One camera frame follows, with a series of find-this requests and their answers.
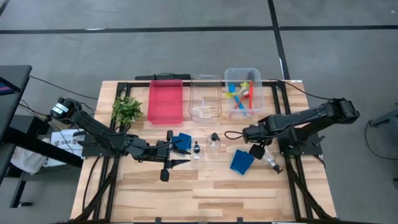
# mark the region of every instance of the artificial plant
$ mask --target artificial plant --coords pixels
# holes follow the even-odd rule
[[[116,121],[123,126],[131,124],[143,115],[140,109],[141,104],[134,97],[117,97],[112,107],[112,118],[116,118]]]

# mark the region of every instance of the black chair leg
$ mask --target black chair leg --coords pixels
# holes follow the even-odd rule
[[[12,197],[10,208],[31,206],[33,203],[21,202],[22,193],[24,192],[26,181],[24,181],[25,172],[22,172],[18,179],[17,188],[15,189],[14,196]]]

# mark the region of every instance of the wooden table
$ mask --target wooden table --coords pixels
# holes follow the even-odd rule
[[[292,83],[303,90],[302,82]],[[111,121],[117,84],[117,81],[103,82],[99,94],[95,119],[107,126]],[[263,87],[263,89],[266,109],[258,118],[275,114],[271,88]],[[308,109],[308,102],[303,93],[288,85],[287,93],[292,113]],[[175,136],[179,132],[191,135],[193,142],[198,141],[199,145],[205,148],[207,135],[217,132],[221,137],[221,149],[219,152],[205,152],[202,162],[189,162],[170,170],[169,182],[159,180],[163,164],[155,162],[139,164],[131,156],[123,157],[119,165],[112,222],[154,222],[155,217],[161,217],[165,222],[235,222],[237,217],[243,217],[248,222],[295,220],[286,172],[278,175],[259,160],[254,161],[244,176],[229,169],[234,152],[237,149],[248,151],[251,144],[245,144],[242,139],[235,141],[226,139],[223,133],[228,130],[241,131],[249,124],[256,124],[256,119],[239,121],[228,119],[226,100],[223,97],[223,114],[217,123],[194,123],[188,113],[190,87],[184,87],[183,123],[177,126],[154,126],[147,120],[148,95],[149,87],[132,88],[131,96],[143,102],[141,110],[144,112],[144,117],[132,125],[129,133],[134,133],[155,144],[156,140],[165,139],[166,131],[171,129]],[[279,99],[283,108],[282,97],[279,96]],[[279,154],[277,141],[274,141],[270,148],[277,163],[283,167],[284,159]],[[82,197],[94,159],[87,158],[84,161],[71,218],[81,213]],[[93,172],[87,193],[87,204],[98,188],[101,160]],[[302,160],[309,191],[327,213],[335,216],[323,165],[313,156],[302,156]],[[305,216],[302,195],[299,189],[297,191],[301,214]],[[100,218],[104,217],[106,199],[107,193],[102,200]]]

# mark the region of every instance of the concrete floor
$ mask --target concrete floor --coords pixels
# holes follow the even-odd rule
[[[396,1],[280,0],[275,8],[280,26],[398,24]],[[11,0],[0,17],[0,30],[271,24],[267,1],[261,0]],[[321,132],[338,216],[395,223],[398,190],[392,177],[398,177],[397,162],[372,155],[363,131],[367,120],[396,109],[398,30],[282,31],[281,36],[291,79],[303,80],[315,95],[352,100],[361,112],[354,124]],[[160,72],[222,76],[229,67],[254,67],[263,78],[282,78],[273,31],[0,35],[0,65],[12,64],[32,65],[33,76],[90,96],[98,96],[103,80]],[[48,113],[60,96],[96,105],[37,80],[29,82],[23,99]],[[308,101],[310,106],[322,103]],[[369,130],[372,147],[398,157],[397,142],[383,138],[384,131]],[[3,182],[0,223],[50,223],[69,217],[79,170],[41,176],[28,182],[22,196],[35,203],[28,208],[8,208],[16,180]]]

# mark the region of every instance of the clear plastic container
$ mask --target clear plastic container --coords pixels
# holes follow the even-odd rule
[[[227,97],[227,110],[229,118],[248,118],[256,115],[257,112],[264,111],[264,90],[262,89],[261,74],[255,68],[229,68],[225,70],[225,91]],[[252,84],[252,100],[244,98],[245,91],[250,92],[250,87],[241,92],[242,84]],[[230,90],[231,85],[235,86],[235,91]]]
[[[221,84],[218,75],[193,75],[189,114],[192,121],[214,123],[221,116]]]
[[[181,80],[151,81],[148,120],[152,124],[179,124],[182,122]]]
[[[208,152],[218,152],[221,146],[220,137],[217,133],[209,134],[206,138],[206,148]]]

